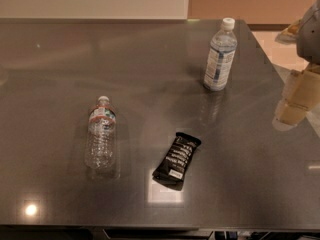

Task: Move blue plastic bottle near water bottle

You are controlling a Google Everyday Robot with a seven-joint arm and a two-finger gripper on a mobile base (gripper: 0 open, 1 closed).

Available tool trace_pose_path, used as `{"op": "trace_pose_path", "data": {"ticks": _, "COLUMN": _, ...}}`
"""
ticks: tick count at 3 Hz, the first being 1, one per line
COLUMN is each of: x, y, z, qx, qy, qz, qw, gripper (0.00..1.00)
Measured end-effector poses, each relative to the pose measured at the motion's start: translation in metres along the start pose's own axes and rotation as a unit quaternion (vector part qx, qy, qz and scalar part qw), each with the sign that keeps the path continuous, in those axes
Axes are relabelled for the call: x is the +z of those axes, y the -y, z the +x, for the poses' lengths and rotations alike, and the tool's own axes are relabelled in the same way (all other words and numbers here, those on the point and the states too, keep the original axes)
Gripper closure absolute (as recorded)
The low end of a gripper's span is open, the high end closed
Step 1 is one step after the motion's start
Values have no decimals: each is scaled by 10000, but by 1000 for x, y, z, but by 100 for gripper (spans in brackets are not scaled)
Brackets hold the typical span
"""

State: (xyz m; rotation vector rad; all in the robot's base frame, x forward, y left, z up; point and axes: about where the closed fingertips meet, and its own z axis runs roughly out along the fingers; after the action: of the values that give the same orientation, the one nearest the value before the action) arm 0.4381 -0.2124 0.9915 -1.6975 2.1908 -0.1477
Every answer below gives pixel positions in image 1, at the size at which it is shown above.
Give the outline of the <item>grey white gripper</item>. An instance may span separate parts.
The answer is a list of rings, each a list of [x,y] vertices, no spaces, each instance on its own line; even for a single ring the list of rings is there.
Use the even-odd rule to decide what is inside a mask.
[[[301,19],[297,54],[310,62],[303,71],[291,70],[276,106],[273,127],[278,131],[295,128],[320,102],[320,0],[316,0]]]

